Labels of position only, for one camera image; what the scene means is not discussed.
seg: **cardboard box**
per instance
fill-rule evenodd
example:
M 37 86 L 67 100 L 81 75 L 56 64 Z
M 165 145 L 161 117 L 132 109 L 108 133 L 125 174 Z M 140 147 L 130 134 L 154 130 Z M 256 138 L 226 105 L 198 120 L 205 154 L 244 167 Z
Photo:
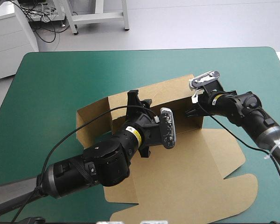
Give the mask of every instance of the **cardboard box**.
M 114 187 L 105 187 L 109 202 L 134 203 L 118 211 L 111 221 L 137 224 L 142 220 L 168 220 L 170 224 L 210 223 L 248 209 L 254 202 L 258 184 L 254 175 L 225 179 L 245 162 L 236 140 L 225 130 L 202 129 L 203 118 L 188 119 L 191 107 L 187 75 L 139 88 L 140 100 L 151 98 L 151 108 L 159 113 L 170 108 L 175 117 L 177 143 L 173 149 L 150 147 L 149 158 L 136 154 L 131 175 Z M 108 96 L 77 111 L 77 126 L 110 108 L 127 104 L 127 93 Z M 77 132 L 87 148 L 96 137 L 125 121 L 126 109 L 120 109 Z

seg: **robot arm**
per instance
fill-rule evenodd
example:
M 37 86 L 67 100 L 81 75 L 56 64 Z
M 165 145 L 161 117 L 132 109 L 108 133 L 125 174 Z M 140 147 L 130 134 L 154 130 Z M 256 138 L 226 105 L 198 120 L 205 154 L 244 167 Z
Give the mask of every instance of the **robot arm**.
M 196 95 L 199 104 L 194 104 L 186 115 L 226 117 L 242 127 L 259 148 L 270 151 L 280 164 L 280 125 L 264 111 L 260 99 L 252 92 L 238 95 L 236 91 L 224 91 L 219 76 L 219 72 L 210 71 L 190 80 L 190 88 L 201 94 Z
M 149 157 L 149 147 L 175 145 L 173 114 L 161 108 L 160 117 L 148 110 L 151 100 L 140 101 L 138 90 L 128 92 L 126 121 L 109 139 L 85 149 L 82 154 L 51 164 L 44 173 L 40 188 L 28 202 L 41 197 L 60 198 L 98 184 L 114 186 L 129 176 L 129 166 L 139 150 Z M 40 176 L 0 185 L 0 215 L 19 208 L 31 194 Z

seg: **green table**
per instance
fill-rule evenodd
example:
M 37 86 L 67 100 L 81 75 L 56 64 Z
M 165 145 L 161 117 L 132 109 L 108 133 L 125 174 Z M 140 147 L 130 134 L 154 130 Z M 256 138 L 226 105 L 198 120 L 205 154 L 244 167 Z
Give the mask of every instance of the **green table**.
M 76 110 L 118 92 L 209 70 L 221 73 L 226 90 L 252 90 L 280 123 L 280 62 L 271 48 L 44 52 L 27 54 L 0 108 L 0 184 L 38 174 L 49 150 L 76 125 Z M 245 132 L 220 120 L 244 141 Z M 209 118 L 205 128 L 219 128 Z M 259 181 L 255 203 L 223 222 L 280 222 L 280 179 L 264 155 L 241 145 L 246 163 L 231 176 L 253 173 Z M 82 152 L 75 136 L 51 163 Z M 54 222 L 107 220 L 128 204 L 108 203 L 96 186 L 65 198 L 29 204 L 19 218 L 43 216 Z M 10 221 L 14 212 L 1 219 Z

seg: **brown cardboard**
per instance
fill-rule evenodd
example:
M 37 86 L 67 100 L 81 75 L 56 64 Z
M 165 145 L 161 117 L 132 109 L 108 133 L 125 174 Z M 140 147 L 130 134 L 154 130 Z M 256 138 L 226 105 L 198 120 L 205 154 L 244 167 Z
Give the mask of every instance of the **brown cardboard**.
M 209 223 L 236 215 L 251 206 L 257 194 L 257 179 L 251 174 L 224 179 L 245 162 L 237 142 L 225 130 L 201 129 L 202 118 L 187 119 L 191 107 L 188 81 L 192 75 L 139 88 L 141 100 L 151 98 L 156 112 L 172 109 L 177 132 L 176 146 L 151 147 L 149 158 L 136 154 L 131 175 L 114 187 L 104 188 L 109 202 L 138 203 L 116 212 L 111 220 L 125 224 L 142 220 L 169 223 Z M 109 108 L 126 105 L 126 92 L 99 100 L 77 111 L 77 126 Z M 77 133 L 84 147 L 94 138 L 124 122 L 126 109 L 113 111 Z

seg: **gray floor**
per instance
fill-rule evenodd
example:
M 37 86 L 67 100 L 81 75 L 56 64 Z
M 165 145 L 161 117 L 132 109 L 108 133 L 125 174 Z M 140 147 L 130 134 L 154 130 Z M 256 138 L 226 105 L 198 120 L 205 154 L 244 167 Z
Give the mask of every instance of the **gray floor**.
M 280 51 L 280 0 L 127 0 L 130 31 L 123 22 L 78 26 L 58 34 L 40 51 L 182 49 L 269 46 Z M 74 11 L 91 11 L 91 0 L 72 0 Z M 105 11 L 121 0 L 105 0 Z M 42 31 L 46 40 L 53 34 Z M 0 105 L 12 82 L 0 80 Z

